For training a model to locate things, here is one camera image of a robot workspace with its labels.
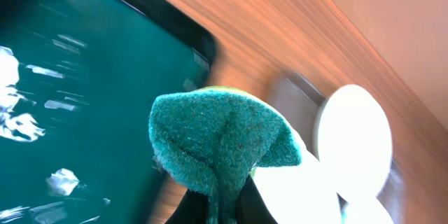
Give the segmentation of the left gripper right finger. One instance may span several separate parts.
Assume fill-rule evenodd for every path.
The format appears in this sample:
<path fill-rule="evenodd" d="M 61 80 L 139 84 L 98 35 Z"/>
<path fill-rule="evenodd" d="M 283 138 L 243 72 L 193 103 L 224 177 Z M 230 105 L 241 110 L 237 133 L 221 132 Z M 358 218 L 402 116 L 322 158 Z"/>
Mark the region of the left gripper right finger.
<path fill-rule="evenodd" d="M 248 176 L 236 204 L 237 224 L 277 224 Z"/>

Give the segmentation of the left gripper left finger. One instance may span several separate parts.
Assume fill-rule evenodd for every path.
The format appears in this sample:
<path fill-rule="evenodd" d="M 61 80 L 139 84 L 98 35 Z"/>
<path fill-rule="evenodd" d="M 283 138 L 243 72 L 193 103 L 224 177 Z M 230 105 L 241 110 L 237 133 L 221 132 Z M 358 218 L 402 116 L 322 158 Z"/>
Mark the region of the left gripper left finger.
<path fill-rule="evenodd" d="M 206 224 L 209 201 L 206 195 L 187 190 L 165 224 Z"/>

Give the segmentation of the white plate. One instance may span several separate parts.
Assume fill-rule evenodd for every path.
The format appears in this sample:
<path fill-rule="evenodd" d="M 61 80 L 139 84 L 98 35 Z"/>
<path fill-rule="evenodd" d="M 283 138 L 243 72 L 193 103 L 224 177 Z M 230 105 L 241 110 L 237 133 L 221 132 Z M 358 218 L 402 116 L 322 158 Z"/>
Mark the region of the white plate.
<path fill-rule="evenodd" d="M 391 170 L 393 142 L 388 118 L 359 85 L 344 85 L 318 111 L 315 154 L 336 192 L 347 202 L 378 196 Z"/>
<path fill-rule="evenodd" d="M 258 167 L 253 177 L 267 210 L 277 223 L 341 224 L 340 203 L 319 161 L 308 151 L 302 163 Z"/>

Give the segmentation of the green yellow sponge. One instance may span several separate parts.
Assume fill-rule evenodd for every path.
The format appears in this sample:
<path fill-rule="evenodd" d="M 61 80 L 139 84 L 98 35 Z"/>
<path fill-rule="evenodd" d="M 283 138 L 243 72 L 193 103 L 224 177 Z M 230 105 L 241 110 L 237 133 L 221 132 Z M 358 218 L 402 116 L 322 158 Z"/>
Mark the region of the green yellow sponge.
<path fill-rule="evenodd" d="M 237 198 L 251 170 L 298 166 L 305 146 L 280 112 L 229 87 L 160 95 L 148 133 L 160 166 L 207 197 L 208 223 L 236 223 Z"/>

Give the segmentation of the white plate top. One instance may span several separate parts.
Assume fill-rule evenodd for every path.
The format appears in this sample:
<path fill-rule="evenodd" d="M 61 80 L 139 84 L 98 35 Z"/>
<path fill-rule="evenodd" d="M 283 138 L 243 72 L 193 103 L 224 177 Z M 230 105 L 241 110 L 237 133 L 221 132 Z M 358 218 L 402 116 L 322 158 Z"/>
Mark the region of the white plate top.
<path fill-rule="evenodd" d="M 393 142 L 388 118 L 359 85 L 344 85 L 318 111 L 315 154 L 336 192 L 347 202 L 378 196 L 391 170 Z"/>

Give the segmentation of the pale blue plate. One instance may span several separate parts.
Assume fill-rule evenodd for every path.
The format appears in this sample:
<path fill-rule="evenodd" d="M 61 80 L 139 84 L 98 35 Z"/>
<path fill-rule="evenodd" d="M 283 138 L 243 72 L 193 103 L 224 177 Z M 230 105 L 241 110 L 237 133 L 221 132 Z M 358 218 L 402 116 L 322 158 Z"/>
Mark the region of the pale blue plate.
<path fill-rule="evenodd" d="M 367 198 L 346 203 L 342 224 L 393 224 L 393 220 L 377 198 Z"/>

